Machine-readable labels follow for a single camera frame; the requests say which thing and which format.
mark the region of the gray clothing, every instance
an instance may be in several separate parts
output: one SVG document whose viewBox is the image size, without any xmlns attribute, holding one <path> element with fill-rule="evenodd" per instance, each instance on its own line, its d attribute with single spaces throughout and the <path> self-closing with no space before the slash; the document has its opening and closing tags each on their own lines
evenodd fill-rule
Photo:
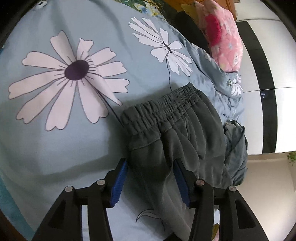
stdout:
<svg viewBox="0 0 296 241">
<path fill-rule="evenodd" d="M 244 135 L 244 126 L 237 121 L 229 121 L 224 125 L 225 131 L 225 166 L 229 172 L 233 186 L 241 185 L 247 172 L 248 142 Z"/>
<path fill-rule="evenodd" d="M 231 159 L 235 156 L 228 153 L 227 165 L 224 163 L 226 146 L 217 111 L 205 94 L 189 83 L 161 98 L 129 107 L 121 119 L 131 137 L 128 163 L 136 181 L 159 217 L 179 238 L 188 240 L 192 210 L 184 208 L 173 161 L 180 158 L 187 170 L 213 187 L 227 188 L 237 179 L 234 170 L 238 163 Z"/>
</svg>

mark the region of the pink pillow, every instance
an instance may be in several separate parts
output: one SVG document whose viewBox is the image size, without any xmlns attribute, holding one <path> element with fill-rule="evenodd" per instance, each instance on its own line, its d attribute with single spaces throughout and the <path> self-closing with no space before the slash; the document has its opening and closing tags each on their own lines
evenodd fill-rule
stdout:
<svg viewBox="0 0 296 241">
<path fill-rule="evenodd" d="M 214 0 L 205 0 L 204 5 L 194 3 L 197 26 L 209 43 L 212 58 L 225 72 L 239 71 L 243 47 L 232 13 Z"/>
</svg>

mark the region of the white flower print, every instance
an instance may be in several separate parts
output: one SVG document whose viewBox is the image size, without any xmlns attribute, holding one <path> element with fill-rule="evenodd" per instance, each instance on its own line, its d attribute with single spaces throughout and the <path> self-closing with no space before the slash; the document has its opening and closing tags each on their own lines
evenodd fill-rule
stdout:
<svg viewBox="0 0 296 241">
<path fill-rule="evenodd" d="M 225 26 L 225 29 L 226 29 L 227 34 L 229 34 L 229 35 L 232 36 L 231 30 L 230 30 L 230 27 L 229 27 L 228 23 L 224 23 L 224 26 Z"/>
<path fill-rule="evenodd" d="M 140 10 L 142 13 L 146 13 L 148 14 L 149 16 L 153 17 L 153 16 L 156 16 L 164 21 L 165 20 L 165 17 L 161 14 L 161 12 L 154 6 L 150 5 L 149 3 L 145 2 L 145 5 L 146 7 L 144 7 L 143 5 L 141 4 L 138 4 L 138 3 L 134 3 L 133 5 L 138 9 Z"/>
<path fill-rule="evenodd" d="M 192 47 L 195 48 L 196 51 L 199 49 L 199 47 L 198 47 L 197 45 L 195 45 L 195 44 L 193 44 L 193 43 L 191 43 L 191 45 L 192 45 Z"/>
<path fill-rule="evenodd" d="M 75 56 L 63 31 L 52 37 L 50 42 L 64 63 L 45 53 L 27 54 L 22 61 L 23 65 L 52 70 L 10 85 L 9 99 L 32 92 L 47 84 L 50 85 L 25 103 L 16 116 L 17 120 L 23 119 L 24 123 L 30 123 L 57 96 L 48 114 L 45 129 L 47 131 L 55 127 L 59 130 L 64 129 L 70 117 L 76 87 L 85 115 L 91 123 L 96 123 L 100 117 L 108 115 L 108 109 L 103 101 L 104 96 L 122 105 L 114 93 L 127 93 L 126 86 L 129 81 L 105 78 L 126 72 L 121 62 L 106 63 L 116 56 L 110 48 L 104 48 L 89 55 L 94 42 L 80 38 Z"/>
<path fill-rule="evenodd" d="M 164 59 L 167 58 L 169 66 L 173 72 L 180 75 L 180 67 L 184 74 L 190 76 L 192 69 L 185 63 L 185 61 L 191 64 L 191 58 L 188 58 L 184 54 L 174 50 L 182 48 L 180 42 L 174 41 L 169 44 L 167 31 L 161 28 L 159 29 L 159 34 L 151 20 L 146 18 L 142 19 L 149 27 L 141 23 L 138 19 L 132 18 L 132 21 L 134 21 L 136 24 L 129 22 L 129 26 L 142 34 L 140 35 L 133 33 L 133 35 L 138 38 L 140 43 L 155 47 L 155 49 L 151 50 L 151 54 L 155 56 L 160 63 L 162 63 Z"/>
<path fill-rule="evenodd" d="M 240 86 L 240 83 L 241 83 L 241 78 L 240 76 L 237 74 L 237 78 L 233 79 L 232 82 L 230 82 L 230 86 L 231 86 L 231 94 L 233 96 L 237 96 L 237 95 L 240 95 L 242 93 L 242 87 Z"/>
<path fill-rule="evenodd" d="M 211 58 L 211 56 L 203 49 L 203 51 L 204 51 L 204 55 L 205 55 L 205 58 L 208 60 L 208 61 L 210 61 L 210 62 L 212 62 L 212 58 Z"/>
<path fill-rule="evenodd" d="M 145 216 L 161 220 L 160 216 L 154 211 L 154 209 L 146 209 L 137 216 L 136 222 L 139 220 L 139 218 Z"/>
</svg>

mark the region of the blue bedsheet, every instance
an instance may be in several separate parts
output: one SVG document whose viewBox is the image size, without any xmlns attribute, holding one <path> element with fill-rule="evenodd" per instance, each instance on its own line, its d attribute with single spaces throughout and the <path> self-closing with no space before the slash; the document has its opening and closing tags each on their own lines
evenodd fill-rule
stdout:
<svg viewBox="0 0 296 241">
<path fill-rule="evenodd" d="M 64 187 L 89 186 L 126 156 L 123 109 L 191 82 L 221 125 L 242 123 L 239 73 L 223 72 L 167 22 L 115 1 L 51 0 L 29 11 L 5 43 L 0 73 L 0 176 L 32 230 Z M 114 240 L 165 239 L 168 228 L 137 219 L 149 203 L 127 190 L 108 210 Z M 29 239 L 20 214 L 0 207 Z"/>
</svg>

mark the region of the metal screw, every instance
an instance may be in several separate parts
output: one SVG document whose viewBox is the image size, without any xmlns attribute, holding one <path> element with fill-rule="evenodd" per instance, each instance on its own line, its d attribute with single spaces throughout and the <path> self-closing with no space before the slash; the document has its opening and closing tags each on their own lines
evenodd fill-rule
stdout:
<svg viewBox="0 0 296 241">
<path fill-rule="evenodd" d="M 73 187 L 72 186 L 67 186 L 66 188 L 65 188 L 65 191 L 66 192 L 71 192 L 73 190 Z"/>
<path fill-rule="evenodd" d="M 100 180 L 97 180 L 96 182 L 99 186 L 102 186 L 106 183 L 106 181 L 104 179 L 100 179 Z"/>
<path fill-rule="evenodd" d="M 203 186 L 203 185 L 205 184 L 205 181 L 204 181 L 204 180 L 197 180 L 197 181 L 196 181 L 196 184 L 197 184 L 198 186 Z"/>
<path fill-rule="evenodd" d="M 235 186 L 230 186 L 229 190 L 232 191 L 232 192 L 236 192 L 237 188 Z"/>
</svg>

